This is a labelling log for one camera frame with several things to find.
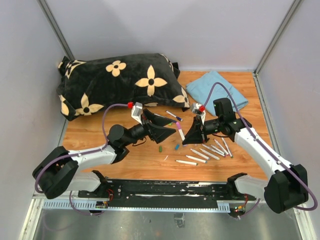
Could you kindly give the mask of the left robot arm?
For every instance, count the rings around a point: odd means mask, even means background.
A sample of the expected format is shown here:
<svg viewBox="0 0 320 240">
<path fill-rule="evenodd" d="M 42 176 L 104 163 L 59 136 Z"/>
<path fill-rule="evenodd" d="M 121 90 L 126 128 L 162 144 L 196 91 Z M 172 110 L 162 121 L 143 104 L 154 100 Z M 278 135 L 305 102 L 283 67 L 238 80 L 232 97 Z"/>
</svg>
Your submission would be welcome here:
<svg viewBox="0 0 320 240">
<path fill-rule="evenodd" d="M 47 199 L 55 199 L 65 192 L 87 191 L 96 198 L 107 193 L 105 178 L 98 171 L 83 170 L 99 165 L 112 165 L 122 161 L 129 153 L 128 145 L 134 145 L 146 137 L 159 144 L 176 130 L 167 127 L 169 118 L 144 109 L 137 117 L 138 124 L 127 129 L 113 125 L 107 135 L 107 143 L 84 150 L 66 150 L 56 147 L 32 172 L 38 193 Z"/>
</svg>

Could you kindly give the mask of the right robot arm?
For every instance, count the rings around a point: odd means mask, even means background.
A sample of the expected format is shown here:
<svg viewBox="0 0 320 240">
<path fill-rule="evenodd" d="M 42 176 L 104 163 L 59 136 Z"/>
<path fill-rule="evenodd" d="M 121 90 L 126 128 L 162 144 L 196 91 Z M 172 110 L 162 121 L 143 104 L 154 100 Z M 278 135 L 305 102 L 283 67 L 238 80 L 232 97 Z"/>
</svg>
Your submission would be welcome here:
<svg viewBox="0 0 320 240">
<path fill-rule="evenodd" d="M 194 103 L 191 112 L 195 114 L 183 145 L 207 143 L 209 135 L 222 133 L 232 142 L 242 147 L 261 167 L 267 180 L 254 178 L 246 173 L 238 173 L 227 179 L 227 196 L 232 200 L 244 194 L 264 200 L 269 208 L 280 214 L 308 201 L 307 170 L 301 165 L 293 165 L 277 154 L 258 135 L 244 118 L 237 118 L 228 98 L 213 102 L 216 119 L 205 119 L 205 108 Z"/>
</svg>

